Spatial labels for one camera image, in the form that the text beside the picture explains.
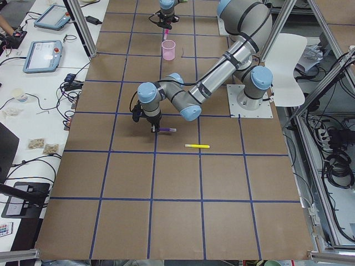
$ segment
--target white chair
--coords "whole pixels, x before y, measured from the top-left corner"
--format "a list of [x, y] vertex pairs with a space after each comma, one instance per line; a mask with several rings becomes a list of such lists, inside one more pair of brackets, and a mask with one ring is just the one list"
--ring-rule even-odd
[[276, 106], [295, 107], [305, 102], [305, 96], [293, 77], [307, 39], [303, 36], [280, 33], [265, 60], [273, 75], [273, 92]]

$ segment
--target yellow marker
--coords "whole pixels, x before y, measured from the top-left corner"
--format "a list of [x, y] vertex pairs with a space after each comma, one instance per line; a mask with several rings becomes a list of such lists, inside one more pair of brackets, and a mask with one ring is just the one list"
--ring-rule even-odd
[[186, 148], [201, 148], [201, 149], [209, 149], [210, 145], [200, 145], [200, 144], [185, 144]]

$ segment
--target blue joint cap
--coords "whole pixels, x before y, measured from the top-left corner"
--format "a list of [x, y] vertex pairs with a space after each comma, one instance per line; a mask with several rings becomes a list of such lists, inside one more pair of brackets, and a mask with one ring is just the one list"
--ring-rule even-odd
[[272, 84], [272, 73], [265, 66], [258, 65], [254, 67], [250, 77], [254, 85], [261, 90], [267, 90]]
[[147, 104], [156, 97], [157, 89], [151, 82], [145, 82], [138, 86], [138, 99], [141, 103]]
[[161, 9], [169, 9], [174, 6], [174, 0], [159, 0], [160, 8]]
[[217, 15], [221, 17], [221, 13], [226, 8], [226, 6], [231, 2], [231, 0], [221, 0], [217, 7]]
[[187, 121], [193, 121], [201, 114], [201, 107], [199, 105], [191, 105], [180, 111], [180, 115]]
[[182, 77], [178, 73], [171, 73], [168, 76], [172, 77], [173, 79], [176, 79], [176, 81], [178, 81], [180, 83], [184, 83], [184, 80], [182, 79]]

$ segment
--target black monitor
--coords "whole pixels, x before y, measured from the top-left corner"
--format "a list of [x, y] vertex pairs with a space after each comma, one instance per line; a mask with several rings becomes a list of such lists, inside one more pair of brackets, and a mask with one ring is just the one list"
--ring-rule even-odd
[[0, 123], [0, 193], [9, 196], [3, 218], [37, 218], [48, 194], [48, 183], [16, 182], [13, 187], [5, 185], [13, 165], [19, 138]]

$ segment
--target white mounting plate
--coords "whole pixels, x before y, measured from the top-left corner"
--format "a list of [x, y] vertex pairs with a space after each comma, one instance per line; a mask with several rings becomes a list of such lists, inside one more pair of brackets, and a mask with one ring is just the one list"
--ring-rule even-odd
[[218, 29], [220, 31], [221, 36], [229, 36], [228, 32], [226, 32], [226, 29], [224, 28], [224, 22], [222, 19], [220, 19], [219, 16], [217, 16], [217, 21], [218, 21]]
[[[237, 103], [237, 96], [239, 92], [242, 91], [242, 89], [244, 89], [244, 85], [227, 85], [229, 112], [231, 117], [238, 118], [240, 115], [240, 117], [243, 118], [273, 118], [269, 101], [263, 101], [261, 106], [254, 111], [249, 111], [242, 108]], [[265, 93], [263, 98], [268, 98], [267, 93]]]

